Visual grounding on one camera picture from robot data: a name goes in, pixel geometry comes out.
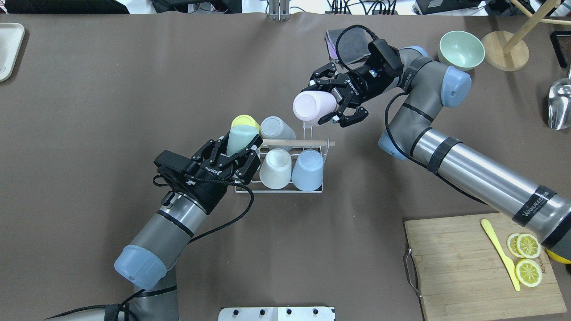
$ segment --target black label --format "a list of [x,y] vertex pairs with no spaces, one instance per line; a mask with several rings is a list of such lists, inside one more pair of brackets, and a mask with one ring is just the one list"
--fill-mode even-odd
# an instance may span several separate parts
[[513,216],[512,221],[521,226],[526,226],[529,221],[534,217],[549,201],[557,194],[550,190],[548,187],[539,185],[528,201],[520,208],[520,210]]

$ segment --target metal handle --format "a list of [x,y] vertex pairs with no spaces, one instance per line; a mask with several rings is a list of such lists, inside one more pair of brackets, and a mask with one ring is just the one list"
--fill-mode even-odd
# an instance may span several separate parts
[[417,288],[417,286],[415,286],[414,284],[412,284],[412,278],[411,278],[411,271],[408,269],[408,259],[411,259],[412,262],[412,266],[415,268],[415,279],[417,279],[416,277],[416,266],[415,266],[415,261],[412,259],[412,249],[410,247],[408,247],[407,252],[404,254],[404,269],[407,272],[407,280],[408,283],[411,285],[411,287],[414,289],[416,295],[419,297],[419,299],[421,299],[423,297],[422,293],[420,293],[420,290]]

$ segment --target blue cup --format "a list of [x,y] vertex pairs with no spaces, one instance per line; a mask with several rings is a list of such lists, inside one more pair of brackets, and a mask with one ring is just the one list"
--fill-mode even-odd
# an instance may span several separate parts
[[299,190],[310,192],[323,184],[323,156],[316,150],[304,150],[297,157],[291,181]]

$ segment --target folded gray cloth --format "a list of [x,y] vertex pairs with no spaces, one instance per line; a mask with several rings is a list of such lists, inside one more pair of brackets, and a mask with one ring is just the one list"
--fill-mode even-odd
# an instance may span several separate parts
[[339,42],[339,52],[335,52],[335,43],[343,30],[345,29],[327,30],[325,32],[325,42],[327,42],[329,56],[334,62],[338,62],[339,55],[341,55],[343,62],[348,65],[371,54],[367,49],[369,44],[367,34],[360,28],[350,29],[344,33]]

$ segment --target cutting board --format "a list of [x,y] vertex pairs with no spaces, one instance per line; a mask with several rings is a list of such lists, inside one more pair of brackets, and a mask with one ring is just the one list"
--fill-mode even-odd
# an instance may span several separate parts
[[534,259],[543,279],[516,292],[498,253],[482,229],[488,219],[507,249],[511,233],[531,233],[501,213],[409,220],[412,249],[425,321],[485,321],[567,312],[545,250]]

